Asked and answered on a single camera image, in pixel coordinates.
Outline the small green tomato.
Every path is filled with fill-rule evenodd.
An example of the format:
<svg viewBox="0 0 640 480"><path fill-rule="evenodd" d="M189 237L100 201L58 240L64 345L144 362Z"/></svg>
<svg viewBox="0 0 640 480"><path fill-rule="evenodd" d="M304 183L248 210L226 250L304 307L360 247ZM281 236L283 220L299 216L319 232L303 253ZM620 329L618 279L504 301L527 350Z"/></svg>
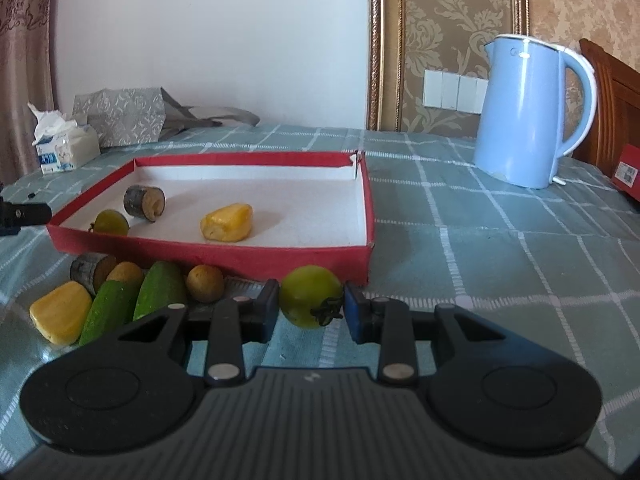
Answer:
<svg viewBox="0 0 640 480"><path fill-rule="evenodd" d="M90 223L89 231L99 234L127 236L129 223L125 216L115 209L105 209Z"/></svg>

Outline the dark sugarcane piece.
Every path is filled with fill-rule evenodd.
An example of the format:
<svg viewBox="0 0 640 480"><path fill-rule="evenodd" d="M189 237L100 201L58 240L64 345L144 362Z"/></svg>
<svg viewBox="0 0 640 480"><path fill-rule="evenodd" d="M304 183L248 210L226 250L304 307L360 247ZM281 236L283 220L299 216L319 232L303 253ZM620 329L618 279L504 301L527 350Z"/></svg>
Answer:
<svg viewBox="0 0 640 480"><path fill-rule="evenodd" d="M135 184L126 189L122 204L130 216L155 222L164 213L166 198L156 186Z"/></svg>

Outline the yellow ridged fruit piece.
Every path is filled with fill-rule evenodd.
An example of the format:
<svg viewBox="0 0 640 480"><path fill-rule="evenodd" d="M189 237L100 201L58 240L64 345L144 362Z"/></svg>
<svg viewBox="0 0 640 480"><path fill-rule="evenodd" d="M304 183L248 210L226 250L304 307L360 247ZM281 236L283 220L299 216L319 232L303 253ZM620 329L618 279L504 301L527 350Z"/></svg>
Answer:
<svg viewBox="0 0 640 480"><path fill-rule="evenodd" d="M224 206L201 218L201 233L214 242L240 242L252 232L253 214L252 206L246 203Z"/></svg>

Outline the large green tomato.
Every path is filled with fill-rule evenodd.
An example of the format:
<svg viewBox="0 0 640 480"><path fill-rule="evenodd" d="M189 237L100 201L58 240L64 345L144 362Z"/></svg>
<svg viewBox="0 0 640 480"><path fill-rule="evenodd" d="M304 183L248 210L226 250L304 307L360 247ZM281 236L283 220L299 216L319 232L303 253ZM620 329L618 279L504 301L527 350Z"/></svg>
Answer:
<svg viewBox="0 0 640 480"><path fill-rule="evenodd" d="M314 330L342 318L342 282L323 266L301 266L281 282L279 307L288 322Z"/></svg>

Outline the short green cucumber piece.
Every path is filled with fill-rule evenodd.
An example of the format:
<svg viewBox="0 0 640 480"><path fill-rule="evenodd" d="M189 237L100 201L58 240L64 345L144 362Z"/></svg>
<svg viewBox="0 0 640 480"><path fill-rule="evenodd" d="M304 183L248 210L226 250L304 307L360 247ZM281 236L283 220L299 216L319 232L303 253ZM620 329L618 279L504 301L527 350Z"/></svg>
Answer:
<svg viewBox="0 0 640 480"><path fill-rule="evenodd" d="M139 289L133 284L106 281L93 299L78 344L83 346L131 322Z"/></svg>

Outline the brown sugarcane piece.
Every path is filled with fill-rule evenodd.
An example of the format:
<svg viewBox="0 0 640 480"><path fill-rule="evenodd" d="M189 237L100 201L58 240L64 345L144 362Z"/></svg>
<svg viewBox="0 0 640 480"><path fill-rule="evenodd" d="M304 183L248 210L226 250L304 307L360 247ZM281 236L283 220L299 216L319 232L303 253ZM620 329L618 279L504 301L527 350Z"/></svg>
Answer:
<svg viewBox="0 0 640 480"><path fill-rule="evenodd" d="M96 296L116 264L114 256L100 252L84 252L72 262L70 280L84 286L91 296Z"/></svg>

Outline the yellow block fruit piece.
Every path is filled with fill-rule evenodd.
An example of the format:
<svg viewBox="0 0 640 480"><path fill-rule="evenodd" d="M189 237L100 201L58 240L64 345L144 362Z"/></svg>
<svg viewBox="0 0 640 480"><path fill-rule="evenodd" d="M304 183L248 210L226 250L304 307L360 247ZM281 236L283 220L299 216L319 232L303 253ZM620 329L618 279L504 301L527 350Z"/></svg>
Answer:
<svg viewBox="0 0 640 480"><path fill-rule="evenodd" d="M92 305L84 286L68 281L29 307L29 315L38 332L58 346L73 344L80 336Z"/></svg>

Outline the long green cucumber piece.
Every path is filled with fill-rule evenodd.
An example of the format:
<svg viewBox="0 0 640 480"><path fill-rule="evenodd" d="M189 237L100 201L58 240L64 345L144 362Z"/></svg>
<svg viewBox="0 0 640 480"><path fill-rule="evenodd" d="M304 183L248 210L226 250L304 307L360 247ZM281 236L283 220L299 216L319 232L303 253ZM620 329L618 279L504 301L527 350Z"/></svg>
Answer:
<svg viewBox="0 0 640 480"><path fill-rule="evenodd" d="M157 261L145 275L132 319L137 321L170 304L187 302L186 285L178 266L169 261Z"/></svg>

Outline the orange-yellow round fruit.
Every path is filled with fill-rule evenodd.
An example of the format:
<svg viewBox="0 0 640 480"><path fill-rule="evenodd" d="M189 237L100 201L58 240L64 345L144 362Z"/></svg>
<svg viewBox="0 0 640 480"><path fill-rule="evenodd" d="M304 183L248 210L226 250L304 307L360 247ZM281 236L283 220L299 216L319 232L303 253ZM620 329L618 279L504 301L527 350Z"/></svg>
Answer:
<svg viewBox="0 0 640 480"><path fill-rule="evenodd" d="M106 279L107 281L129 284L139 288L144 280L144 272L135 263L123 261L114 266L114 269L111 270Z"/></svg>

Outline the small brown-yellow round fruit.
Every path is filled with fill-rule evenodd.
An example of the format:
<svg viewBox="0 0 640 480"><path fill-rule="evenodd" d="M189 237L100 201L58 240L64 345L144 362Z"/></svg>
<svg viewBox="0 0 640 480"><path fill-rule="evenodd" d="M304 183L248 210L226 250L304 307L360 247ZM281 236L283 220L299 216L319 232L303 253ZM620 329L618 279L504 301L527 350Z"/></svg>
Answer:
<svg viewBox="0 0 640 480"><path fill-rule="evenodd" d="M200 264L186 277L186 288L197 302L212 304L224 294L224 276L218 268Z"/></svg>

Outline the grey patterned paper bag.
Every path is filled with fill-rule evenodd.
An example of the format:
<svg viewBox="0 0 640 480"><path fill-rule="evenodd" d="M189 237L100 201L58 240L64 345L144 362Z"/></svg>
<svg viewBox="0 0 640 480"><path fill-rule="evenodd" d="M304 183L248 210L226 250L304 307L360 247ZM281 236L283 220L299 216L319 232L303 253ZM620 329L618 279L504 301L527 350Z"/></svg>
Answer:
<svg viewBox="0 0 640 480"><path fill-rule="evenodd" d="M101 148L163 142L193 128L255 127L260 122L242 108L183 105L162 87L78 94L73 115L96 130Z"/></svg>

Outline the brown curtain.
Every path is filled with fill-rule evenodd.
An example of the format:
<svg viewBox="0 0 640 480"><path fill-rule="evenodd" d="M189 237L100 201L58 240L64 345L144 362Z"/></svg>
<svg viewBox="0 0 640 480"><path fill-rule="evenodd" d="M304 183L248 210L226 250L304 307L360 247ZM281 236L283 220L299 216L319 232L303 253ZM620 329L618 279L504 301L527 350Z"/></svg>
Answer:
<svg viewBox="0 0 640 480"><path fill-rule="evenodd" d="M0 12L1 182L9 184L39 168L29 104L54 107L51 0L1 0Z"/></svg>

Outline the red box lid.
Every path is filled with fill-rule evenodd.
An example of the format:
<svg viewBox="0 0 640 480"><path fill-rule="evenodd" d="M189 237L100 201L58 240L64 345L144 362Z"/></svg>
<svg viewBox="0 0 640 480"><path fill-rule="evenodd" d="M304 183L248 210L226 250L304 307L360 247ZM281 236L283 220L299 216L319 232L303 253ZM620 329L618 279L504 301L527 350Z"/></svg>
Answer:
<svg viewBox="0 0 640 480"><path fill-rule="evenodd" d="M640 200L640 148L631 144L623 147L611 181L620 192Z"/></svg>

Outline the light blue electric kettle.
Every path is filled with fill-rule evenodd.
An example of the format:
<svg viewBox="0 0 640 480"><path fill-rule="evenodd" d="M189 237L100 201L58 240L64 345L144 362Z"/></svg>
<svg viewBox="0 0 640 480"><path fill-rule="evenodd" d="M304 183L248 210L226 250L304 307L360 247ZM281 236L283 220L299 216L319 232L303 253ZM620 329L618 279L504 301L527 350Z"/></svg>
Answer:
<svg viewBox="0 0 640 480"><path fill-rule="evenodd" d="M594 68L581 54L533 37L502 34L485 50L489 79L474 152L474 165L521 188L546 188L559 160L588 136L597 110ZM566 73L584 94L582 118L564 136Z"/></svg>

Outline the white wall switch panel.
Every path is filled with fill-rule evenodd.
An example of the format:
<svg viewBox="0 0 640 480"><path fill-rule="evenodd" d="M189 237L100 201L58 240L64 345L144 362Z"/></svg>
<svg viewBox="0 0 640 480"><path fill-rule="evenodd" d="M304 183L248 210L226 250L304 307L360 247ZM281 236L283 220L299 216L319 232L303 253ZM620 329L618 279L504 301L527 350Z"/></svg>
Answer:
<svg viewBox="0 0 640 480"><path fill-rule="evenodd" d="M422 105L480 115L487 88L487 79L424 70Z"/></svg>

